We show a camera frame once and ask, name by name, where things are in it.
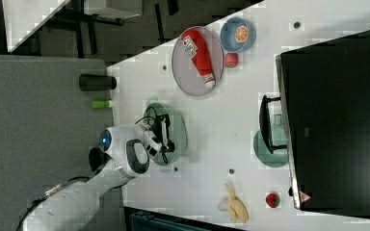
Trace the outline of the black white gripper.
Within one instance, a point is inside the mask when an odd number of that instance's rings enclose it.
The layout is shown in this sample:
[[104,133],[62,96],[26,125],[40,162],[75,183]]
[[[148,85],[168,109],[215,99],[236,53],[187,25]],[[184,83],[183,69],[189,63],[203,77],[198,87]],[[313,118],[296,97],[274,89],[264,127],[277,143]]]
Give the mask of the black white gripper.
[[153,136],[151,140],[156,145],[147,144],[145,150],[152,157],[155,158],[158,153],[166,157],[166,152],[174,152],[175,145],[170,138],[170,117],[168,114],[163,115],[146,115],[145,123],[150,126]]

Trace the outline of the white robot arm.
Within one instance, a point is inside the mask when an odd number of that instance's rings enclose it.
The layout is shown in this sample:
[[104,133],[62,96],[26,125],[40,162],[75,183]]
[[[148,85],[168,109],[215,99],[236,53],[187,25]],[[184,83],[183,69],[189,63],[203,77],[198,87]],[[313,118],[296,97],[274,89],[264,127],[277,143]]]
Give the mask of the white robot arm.
[[147,172],[161,152],[172,148],[168,115],[145,115],[133,125],[102,131],[98,148],[105,160],[86,177],[74,178],[33,202],[16,231],[79,231],[99,210],[100,197]]

